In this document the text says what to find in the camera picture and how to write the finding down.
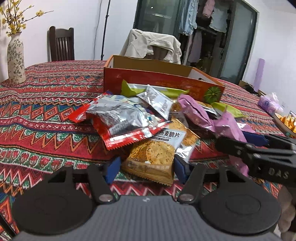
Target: red patterned tablecloth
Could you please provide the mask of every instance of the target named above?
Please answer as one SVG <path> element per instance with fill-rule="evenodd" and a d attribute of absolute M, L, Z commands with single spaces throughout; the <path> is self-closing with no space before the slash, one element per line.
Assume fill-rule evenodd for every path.
<path fill-rule="evenodd" d="M 26 69 L 26 82 L 9 87 L 0 85 L 0 211 L 15 227 L 11 206 L 15 198 L 42 180 L 44 175 L 65 164 L 85 168 L 89 162 L 109 159 L 101 140 L 90 123 L 74 124 L 67 116 L 103 91 L 104 61 L 65 61 L 37 64 Z M 258 97 L 242 88 L 224 82 L 221 102 L 248 115 L 243 119 L 258 133 L 281 134 L 273 119 L 258 105 Z M 199 152 L 212 150 L 202 143 Z M 227 160 L 209 161 L 216 168 Z M 279 185 L 261 185 L 277 196 Z M 79 184 L 89 193 L 85 184 Z M 119 173 L 111 185 L 116 195 L 172 195 L 182 189 L 178 180 L 166 187 Z M 205 185 L 204 192 L 215 189 Z M 8 236 L 0 227 L 0 239 Z"/>

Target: flower vase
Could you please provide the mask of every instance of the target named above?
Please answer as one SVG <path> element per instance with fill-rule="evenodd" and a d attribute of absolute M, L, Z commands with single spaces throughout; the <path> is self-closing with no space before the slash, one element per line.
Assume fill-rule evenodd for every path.
<path fill-rule="evenodd" d="M 12 34 L 7 47 L 8 78 L 10 85 L 18 85 L 26 80 L 24 45 L 20 33 Z"/>

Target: wooden chair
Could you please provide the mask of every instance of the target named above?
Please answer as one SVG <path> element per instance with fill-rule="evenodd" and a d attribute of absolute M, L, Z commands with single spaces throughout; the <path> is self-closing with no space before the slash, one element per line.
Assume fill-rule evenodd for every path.
<path fill-rule="evenodd" d="M 52 61 L 74 60 L 74 28 L 49 28 L 49 45 Z"/>

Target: purple object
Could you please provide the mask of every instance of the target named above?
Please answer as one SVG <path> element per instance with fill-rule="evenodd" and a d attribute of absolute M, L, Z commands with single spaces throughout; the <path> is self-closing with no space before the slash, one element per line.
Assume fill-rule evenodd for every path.
<path fill-rule="evenodd" d="M 270 100 L 267 95 L 260 97 L 258 105 L 270 115 L 273 115 L 280 108 L 280 105 Z"/>
<path fill-rule="evenodd" d="M 237 124 L 233 115 L 225 111 L 218 120 L 211 120 L 207 112 L 191 96 L 180 95 L 178 98 L 183 112 L 196 125 L 208 129 L 215 133 L 216 137 L 226 136 L 241 142 L 247 142 L 241 130 L 252 131 L 247 124 Z M 243 175 L 248 176 L 249 168 L 242 162 L 241 158 L 229 156 L 230 162 Z"/>
<path fill-rule="evenodd" d="M 254 81 L 254 84 L 253 84 L 253 88 L 254 88 L 254 90 L 256 92 L 258 92 L 260 84 L 261 84 L 264 64 L 265 64 L 265 60 L 260 58 L 258 68 L 257 68 L 256 78 L 255 78 L 255 81 Z"/>

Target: purple tube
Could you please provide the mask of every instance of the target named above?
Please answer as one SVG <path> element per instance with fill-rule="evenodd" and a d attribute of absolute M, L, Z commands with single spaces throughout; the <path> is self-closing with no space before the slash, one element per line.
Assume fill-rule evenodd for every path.
<path fill-rule="evenodd" d="M 258 69 L 257 69 L 257 73 L 256 73 L 256 78 L 254 81 L 254 90 L 256 92 L 258 92 L 260 84 L 261 84 L 261 80 L 262 80 L 262 75 L 263 75 L 263 69 L 264 69 L 264 64 L 265 64 L 265 60 L 260 58 L 259 59 L 259 64 L 258 64 Z"/>

